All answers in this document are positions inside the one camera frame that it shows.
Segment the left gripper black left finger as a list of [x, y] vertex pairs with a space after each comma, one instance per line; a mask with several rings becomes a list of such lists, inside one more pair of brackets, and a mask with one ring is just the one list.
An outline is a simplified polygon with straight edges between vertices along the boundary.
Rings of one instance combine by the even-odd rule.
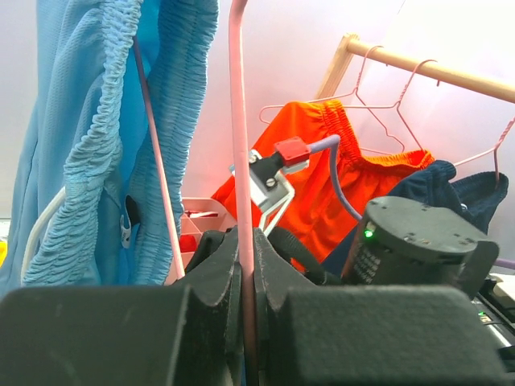
[[4, 385], [238, 385], [241, 266], [236, 230], [171, 285], [17, 289], [1, 303]]

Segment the pink wire hanger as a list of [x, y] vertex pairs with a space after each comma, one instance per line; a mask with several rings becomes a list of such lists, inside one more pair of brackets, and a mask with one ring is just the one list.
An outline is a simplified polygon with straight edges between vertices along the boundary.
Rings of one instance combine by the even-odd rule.
[[[229, 12], [229, 72], [231, 117], [233, 128], [233, 161], [237, 193], [238, 257], [241, 265], [241, 304], [243, 310], [243, 335], [245, 349], [245, 376], [248, 385], [258, 385], [258, 345], [254, 295], [253, 224], [250, 202], [249, 152], [247, 149], [247, 123], [245, 111], [245, 87], [242, 57], [242, 18], [247, 1], [233, 1]], [[138, 40], [133, 37], [134, 57], [138, 69], [146, 115], [150, 126], [150, 138], [163, 198], [164, 213], [173, 252], [173, 264], [178, 278], [185, 275], [175, 227], [171, 199], [163, 165], [155, 118], [150, 100]]]

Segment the light blue shorts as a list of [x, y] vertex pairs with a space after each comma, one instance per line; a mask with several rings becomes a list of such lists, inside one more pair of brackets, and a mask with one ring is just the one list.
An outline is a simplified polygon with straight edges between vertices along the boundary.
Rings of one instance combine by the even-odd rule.
[[165, 282], [173, 252], [134, 55], [179, 218], [218, 14], [216, 1], [38, 2], [38, 96], [14, 183], [3, 293]]

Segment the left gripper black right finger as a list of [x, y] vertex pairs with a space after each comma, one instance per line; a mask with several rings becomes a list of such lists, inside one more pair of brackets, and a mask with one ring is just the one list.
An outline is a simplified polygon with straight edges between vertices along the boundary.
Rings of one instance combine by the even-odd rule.
[[507, 385], [475, 307], [446, 286], [317, 286], [253, 233], [263, 385]]

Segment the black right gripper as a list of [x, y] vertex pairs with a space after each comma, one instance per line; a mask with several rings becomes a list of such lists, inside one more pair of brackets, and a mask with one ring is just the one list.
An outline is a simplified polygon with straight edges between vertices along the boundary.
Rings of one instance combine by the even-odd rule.
[[268, 240], [316, 285], [451, 285], [470, 298], [499, 254], [495, 241], [451, 209], [396, 196], [367, 203], [338, 274], [284, 228], [274, 228]]

